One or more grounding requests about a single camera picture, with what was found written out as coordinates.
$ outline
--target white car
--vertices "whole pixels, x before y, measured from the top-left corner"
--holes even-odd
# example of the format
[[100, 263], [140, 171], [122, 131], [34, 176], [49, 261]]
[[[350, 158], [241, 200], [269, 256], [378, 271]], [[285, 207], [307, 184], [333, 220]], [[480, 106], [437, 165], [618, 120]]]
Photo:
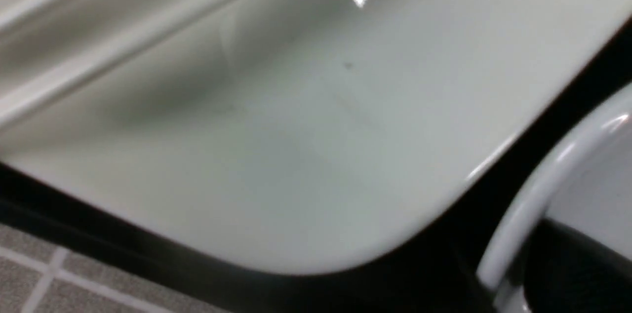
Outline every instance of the white car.
[[233, 311], [511, 310], [517, 290], [537, 312], [498, 289], [546, 205], [476, 266], [539, 162], [632, 79], [630, 16], [0, 0], [0, 221]]

